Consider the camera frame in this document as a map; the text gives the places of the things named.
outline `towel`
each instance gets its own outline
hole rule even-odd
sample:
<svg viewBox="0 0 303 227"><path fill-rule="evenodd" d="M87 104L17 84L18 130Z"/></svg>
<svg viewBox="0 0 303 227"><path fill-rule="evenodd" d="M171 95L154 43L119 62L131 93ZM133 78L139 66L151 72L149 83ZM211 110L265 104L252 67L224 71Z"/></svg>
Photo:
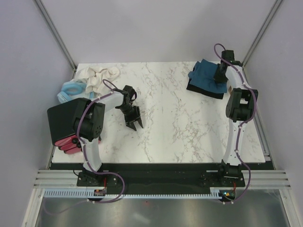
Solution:
<svg viewBox="0 0 303 227"><path fill-rule="evenodd" d="M119 76L117 67L103 68L101 66L89 66L76 72L72 81L86 83L85 93L95 92L97 96L104 95L106 90L103 79L113 81Z"/></svg>
<svg viewBox="0 0 303 227"><path fill-rule="evenodd" d="M189 84L210 93L223 94L227 92L226 83L216 83L214 74L218 65L202 59L201 63L197 62L192 72L189 72Z"/></svg>

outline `reflective floor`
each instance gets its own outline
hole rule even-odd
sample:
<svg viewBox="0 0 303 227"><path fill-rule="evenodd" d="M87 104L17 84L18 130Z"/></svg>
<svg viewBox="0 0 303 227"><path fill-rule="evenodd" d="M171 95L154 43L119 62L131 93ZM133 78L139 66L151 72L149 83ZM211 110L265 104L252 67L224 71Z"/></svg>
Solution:
<svg viewBox="0 0 303 227"><path fill-rule="evenodd" d="M58 212L83 199L45 199ZM233 205L210 200L123 199L80 204L60 215L40 211L36 227L288 227L279 191L248 191Z"/></svg>

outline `white marble tabletop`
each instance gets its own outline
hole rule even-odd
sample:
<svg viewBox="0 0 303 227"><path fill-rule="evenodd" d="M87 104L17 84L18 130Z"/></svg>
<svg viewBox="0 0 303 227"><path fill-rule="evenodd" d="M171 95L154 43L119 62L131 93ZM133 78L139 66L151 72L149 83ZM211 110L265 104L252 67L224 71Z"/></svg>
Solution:
<svg viewBox="0 0 303 227"><path fill-rule="evenodd" d="M225 153L229 125L225 108L229 94L217 100L186 90L188 73L195 62L102 63L116 66L121 74L114 84L130 85L138 93L144 129L125 126L120 110L105 115L101 160L105 163L213 163ZM89 65L79 64L78 70ZM253 122L244 135L244 162L265 162ZM83 162L82 152L66 155L56 148L54 163Z"/></svg>

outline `white wall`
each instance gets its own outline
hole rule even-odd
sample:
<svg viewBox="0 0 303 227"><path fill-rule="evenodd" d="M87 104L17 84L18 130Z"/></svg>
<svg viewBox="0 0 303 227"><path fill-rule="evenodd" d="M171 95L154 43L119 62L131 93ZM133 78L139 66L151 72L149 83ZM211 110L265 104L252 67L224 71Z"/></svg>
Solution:
<svg viewBox="0 0 303 227"><path fill-rule="evenodd" d="M72 70L31 0L0 1L0 226L21 225L51 138L46 110Z"/></svg>
<svg viewBox="0 0 303 227"><path fill-rule="evenodd" d="M303 1L284 1L247 65L272 156L303 212Z"/></svg>
<svg viewBox="0 0 303 227"><path fill-rule="evenodd" d="M243 60L274 0L42 0L76 63Z"/></svg>

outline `folded blue towel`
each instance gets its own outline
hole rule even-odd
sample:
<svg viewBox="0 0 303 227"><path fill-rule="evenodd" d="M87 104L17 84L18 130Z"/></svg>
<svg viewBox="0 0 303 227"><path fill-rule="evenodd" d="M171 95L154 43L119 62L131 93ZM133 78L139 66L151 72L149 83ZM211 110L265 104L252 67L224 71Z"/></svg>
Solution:
<svg viewBox="0 0 303 227"><path fill-rule="evenodd" d="M204 59L201 63L197 61L194 70L188 74L189 84L216 94L226 93L226 83L215 83L214 81L217 67L217 64Z"/></svg>

